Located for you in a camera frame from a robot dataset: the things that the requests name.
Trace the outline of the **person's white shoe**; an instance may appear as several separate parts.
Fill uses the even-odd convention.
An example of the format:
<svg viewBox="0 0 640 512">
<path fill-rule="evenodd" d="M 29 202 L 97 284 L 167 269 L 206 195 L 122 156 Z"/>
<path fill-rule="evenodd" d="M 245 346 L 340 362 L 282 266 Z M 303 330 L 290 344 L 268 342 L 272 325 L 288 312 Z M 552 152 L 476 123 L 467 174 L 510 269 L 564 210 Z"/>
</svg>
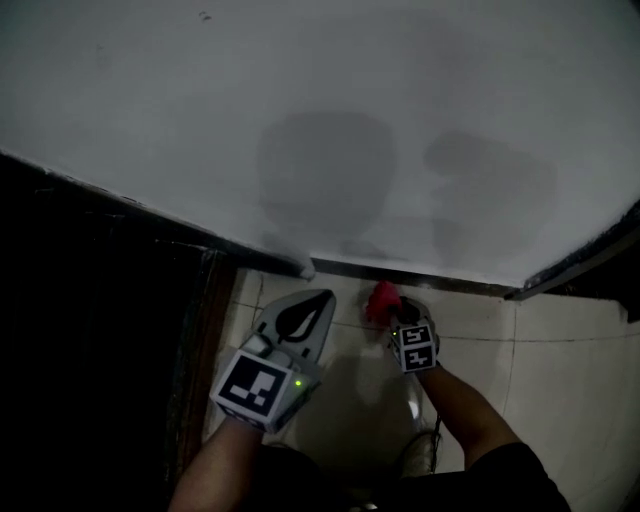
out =
<svg viewBox="0 0 640 512">
<path fill-rule="evenodd" d="M 400 478 L 433 475 L 438 464 L 440 441 L 441 434 L 437 429 L 427 429 L 417 433 L 400 455 Z"/>
</svg>

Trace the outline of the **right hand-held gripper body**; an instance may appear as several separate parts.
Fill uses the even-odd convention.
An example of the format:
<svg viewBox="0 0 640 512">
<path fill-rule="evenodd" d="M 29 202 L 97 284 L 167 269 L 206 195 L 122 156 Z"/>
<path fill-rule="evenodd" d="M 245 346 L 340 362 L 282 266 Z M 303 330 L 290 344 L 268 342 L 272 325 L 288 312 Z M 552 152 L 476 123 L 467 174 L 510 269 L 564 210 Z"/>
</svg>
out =
<svg viewBox="0 0 640 512">
<path fill-rule="evenodd" d="M 439 338 L 427 320 L 392 328 L 390 348 L 404 374 L 430 370 L 438 364 Z"/>
</svg>

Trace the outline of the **person's left forearm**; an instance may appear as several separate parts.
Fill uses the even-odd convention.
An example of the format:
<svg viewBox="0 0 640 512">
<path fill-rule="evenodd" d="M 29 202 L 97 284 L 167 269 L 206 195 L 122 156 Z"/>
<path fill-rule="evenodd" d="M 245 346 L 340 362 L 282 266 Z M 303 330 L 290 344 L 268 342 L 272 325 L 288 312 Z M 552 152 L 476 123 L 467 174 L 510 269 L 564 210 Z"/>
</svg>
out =
<svg viewBox="0 0 640 512">
<path fill-rule="evenodd" d="M 227 417 L 181 476 L 168 512 L 236 512 L 249 493 L 264 433 Z"/>
</svg>

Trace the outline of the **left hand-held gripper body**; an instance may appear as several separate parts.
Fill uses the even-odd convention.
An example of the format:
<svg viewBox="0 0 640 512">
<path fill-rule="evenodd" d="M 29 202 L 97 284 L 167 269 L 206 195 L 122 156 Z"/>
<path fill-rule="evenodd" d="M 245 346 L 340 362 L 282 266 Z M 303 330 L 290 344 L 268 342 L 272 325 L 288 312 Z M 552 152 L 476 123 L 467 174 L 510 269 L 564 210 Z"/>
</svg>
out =
<svg viewBox="0 0 640 512">
<path fill-rule="evenodd" d="M 223 358 L 209 397 L 228 417 L 276 434 L 320 385 L 320 366 L 253 333 Z"/>
</svg>

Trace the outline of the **red cleaning cloth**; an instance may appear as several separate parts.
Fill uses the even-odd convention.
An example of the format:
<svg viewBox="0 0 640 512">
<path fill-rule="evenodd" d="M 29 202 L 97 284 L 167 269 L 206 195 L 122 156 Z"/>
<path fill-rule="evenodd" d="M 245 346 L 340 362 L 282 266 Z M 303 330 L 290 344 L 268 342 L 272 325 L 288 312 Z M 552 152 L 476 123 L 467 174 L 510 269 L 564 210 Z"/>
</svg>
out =
<svg viewBox="0 0 640 512">
<path fill-rule="evenodd" d="M 392 318 L 401 311 L 402 300 L 395 285 L 389 281 L 378 282 L 366 304 L 367 319 L 378 326 L 390 327 Z"/>
</svg>

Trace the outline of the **person's right forearm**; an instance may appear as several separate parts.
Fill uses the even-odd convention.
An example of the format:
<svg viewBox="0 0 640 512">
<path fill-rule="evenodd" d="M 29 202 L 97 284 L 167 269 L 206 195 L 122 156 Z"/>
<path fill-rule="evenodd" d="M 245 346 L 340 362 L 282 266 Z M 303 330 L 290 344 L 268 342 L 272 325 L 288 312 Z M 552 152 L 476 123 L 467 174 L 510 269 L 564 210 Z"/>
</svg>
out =
<svg viewBox="0 0 640 512">
<path fill-rule="evenodd" d="M 482 394 L 444 367 L 418 372 L 417 378 L 461 446 L 466 470 L 489 452 L 520 441 Z"/>
</svg>

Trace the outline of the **person's black top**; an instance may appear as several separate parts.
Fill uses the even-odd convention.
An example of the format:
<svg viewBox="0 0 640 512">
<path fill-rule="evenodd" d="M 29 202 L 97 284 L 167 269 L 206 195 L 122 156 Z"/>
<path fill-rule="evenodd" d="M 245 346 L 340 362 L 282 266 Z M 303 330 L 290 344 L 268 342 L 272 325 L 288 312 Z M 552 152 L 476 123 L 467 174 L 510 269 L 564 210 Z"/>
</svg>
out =
<svg viewBox="0 0 640 512">
<path fill-rule="evenodd" d="M 498 447 L 469 470 L 389 480 L 356 498 L 306 455 L 260 447 L 241 512 L 348 512 L 373 504 L 382 512 L 571 512 L 556 484 L 524 443 Z"/>
</svg>

